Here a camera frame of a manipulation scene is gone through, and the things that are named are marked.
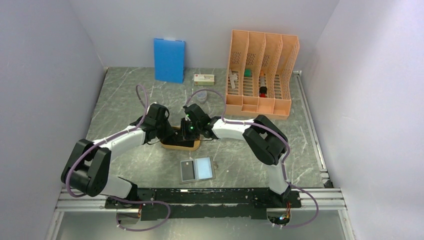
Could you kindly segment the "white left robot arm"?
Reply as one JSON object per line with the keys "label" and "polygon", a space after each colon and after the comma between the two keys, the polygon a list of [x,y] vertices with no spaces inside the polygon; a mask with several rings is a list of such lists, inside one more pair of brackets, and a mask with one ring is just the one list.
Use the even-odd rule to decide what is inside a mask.
{"label": "white left robot arm", "polygon": [[125,129],[94,141],[78,140],[61,174],[68,193],[75,198],[78,195],[72,189],[80,191],[80,197],[113,196],[124,207],[134,207],[139,200],[138,186],[111,175],[111,161],[135,147],[148,145],[151,140],[173,136],[169,115],[167,107],[152,103],[143,116]]}

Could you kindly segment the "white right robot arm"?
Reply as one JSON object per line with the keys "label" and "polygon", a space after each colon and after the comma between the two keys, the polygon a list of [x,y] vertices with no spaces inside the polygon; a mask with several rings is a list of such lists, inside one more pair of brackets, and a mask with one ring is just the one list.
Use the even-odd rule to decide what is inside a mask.
{"label": "white right robot arm", "polygon": [[189,131],[207,139],[245,141],[255,157],[265,165],[268,174],[270,202],[282,207],[289,200],[291,184],[284,161],[290,154],[288,138],[265,115],[254,119],[230,120],[223,116],[210,117],[197,104],[183,106],[191,122]]}

